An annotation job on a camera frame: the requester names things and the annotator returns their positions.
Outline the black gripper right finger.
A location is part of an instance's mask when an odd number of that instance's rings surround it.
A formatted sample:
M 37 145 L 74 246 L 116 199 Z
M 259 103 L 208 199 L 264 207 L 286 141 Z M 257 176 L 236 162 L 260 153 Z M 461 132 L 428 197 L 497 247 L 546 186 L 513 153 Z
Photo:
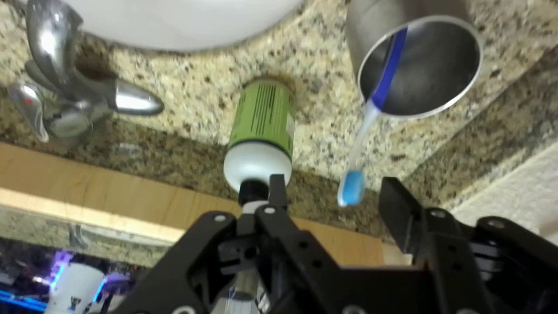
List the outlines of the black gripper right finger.
M 558 246 L 503 216 L 473 225 L 384 178 L 381 218 L 412 256 L 396 314 L 558 314 Z

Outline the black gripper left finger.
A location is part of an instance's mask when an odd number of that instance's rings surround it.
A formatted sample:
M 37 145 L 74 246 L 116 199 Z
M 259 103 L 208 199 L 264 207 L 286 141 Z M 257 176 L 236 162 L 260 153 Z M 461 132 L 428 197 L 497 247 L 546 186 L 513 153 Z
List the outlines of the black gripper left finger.
M 198 218 L 114 314 L 341 314 L 341 267 L 288 214 L 285 178 L 241 199 L 241 216 Z

